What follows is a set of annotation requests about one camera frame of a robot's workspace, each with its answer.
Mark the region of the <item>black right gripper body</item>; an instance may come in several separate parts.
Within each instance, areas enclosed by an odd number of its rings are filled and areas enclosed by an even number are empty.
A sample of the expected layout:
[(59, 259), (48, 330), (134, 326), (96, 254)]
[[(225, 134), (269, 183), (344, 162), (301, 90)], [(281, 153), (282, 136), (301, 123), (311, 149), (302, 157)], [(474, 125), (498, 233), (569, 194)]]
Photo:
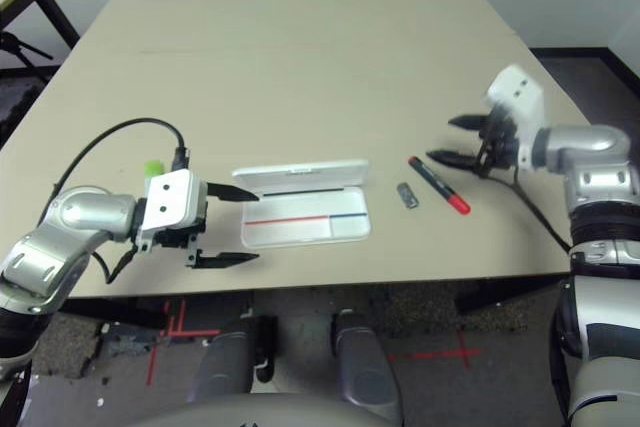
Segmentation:
[(495, 107), (486, 117), (479, 137), (481, 147), (476, 156), (474, 172), (488, 176), (493, 169), (509, 170), (518, 159), (517, 126), (505, 107)]

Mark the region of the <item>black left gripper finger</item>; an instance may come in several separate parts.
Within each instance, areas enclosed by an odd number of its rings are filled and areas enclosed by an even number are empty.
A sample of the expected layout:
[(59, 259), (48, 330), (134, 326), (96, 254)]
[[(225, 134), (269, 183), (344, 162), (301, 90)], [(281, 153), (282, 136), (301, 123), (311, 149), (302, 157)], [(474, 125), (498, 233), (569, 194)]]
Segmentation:
[(207, 182), (207, 195), (220, 201), (259, 201), (259, 197), (240, 187)]
[(221, 252), (215, 257), (203, 257), (200, 253), (195, 256), (193, 269), (225, 269), (235, 265), (255, 260), (259, 257), (253, 253)]

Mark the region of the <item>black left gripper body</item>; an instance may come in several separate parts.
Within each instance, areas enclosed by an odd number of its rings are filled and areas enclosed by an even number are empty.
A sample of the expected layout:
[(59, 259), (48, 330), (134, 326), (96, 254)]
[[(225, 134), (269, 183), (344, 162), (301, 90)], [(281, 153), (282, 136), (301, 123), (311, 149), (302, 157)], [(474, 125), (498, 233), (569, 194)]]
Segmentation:
[(164, 248), (183, 249), (186, 251), (187, 267), (197, 267), (199, 262), (198, 238), (206, 231), (206, 221), (199, 219), (189, 227), (163, 229), (158, 231), (153, 238), (153, 244)]

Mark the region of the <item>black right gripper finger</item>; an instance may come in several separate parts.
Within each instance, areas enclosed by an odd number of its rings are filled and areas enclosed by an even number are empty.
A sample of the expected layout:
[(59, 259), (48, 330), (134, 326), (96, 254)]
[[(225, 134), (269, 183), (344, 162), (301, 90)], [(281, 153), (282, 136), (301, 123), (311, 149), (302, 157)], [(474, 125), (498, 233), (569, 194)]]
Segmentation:
[(477, 158), (447, 149), (436, 149), (426, 152), (426, 156), (434, 162), (450, 168), (474, 168)]
[(482, 130), (487, 118), (488, 116), (483, 114), (465, 114), (450, 119), (448, 123), (465, 130)]

